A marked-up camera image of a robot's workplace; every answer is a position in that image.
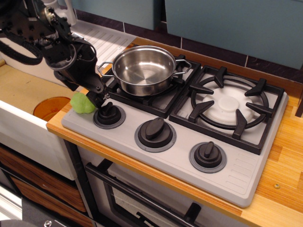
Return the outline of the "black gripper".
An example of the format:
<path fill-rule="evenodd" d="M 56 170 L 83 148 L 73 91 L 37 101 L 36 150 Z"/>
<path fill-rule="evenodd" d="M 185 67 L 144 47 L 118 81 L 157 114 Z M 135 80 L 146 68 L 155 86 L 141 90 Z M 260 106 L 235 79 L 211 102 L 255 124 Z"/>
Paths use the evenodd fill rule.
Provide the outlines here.
<path fill-rule="evenodd" d="M 90 44 L 71 44 L 69 50 L 69 58 L 51 64 L 54 76 L 71 91 L 75 91 L 79 86 L 86 88 L 89 91 L 86 97 L 100 109 L 110 96 L 95 70 L 95 48 Z"/>

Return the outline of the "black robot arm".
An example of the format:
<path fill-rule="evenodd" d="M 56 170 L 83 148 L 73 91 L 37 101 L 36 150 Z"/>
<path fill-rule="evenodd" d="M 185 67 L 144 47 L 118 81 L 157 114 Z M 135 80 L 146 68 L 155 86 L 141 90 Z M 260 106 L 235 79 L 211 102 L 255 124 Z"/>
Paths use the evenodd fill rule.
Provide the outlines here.
<path fill-rule="evenodd" d="M 89 101 L 98 109 L 108 99 L 106 85 L 95 72 L 97 52 L 84 38 L 71 32 L 66 17 L 56 14 L 41 0 L 2 0 L 0 36 L 32 53 L 26 56 L 0 43 L 0 51 L 25 65 L 45 61 L 55 77 L 74 91 L 88 90 Z"/>

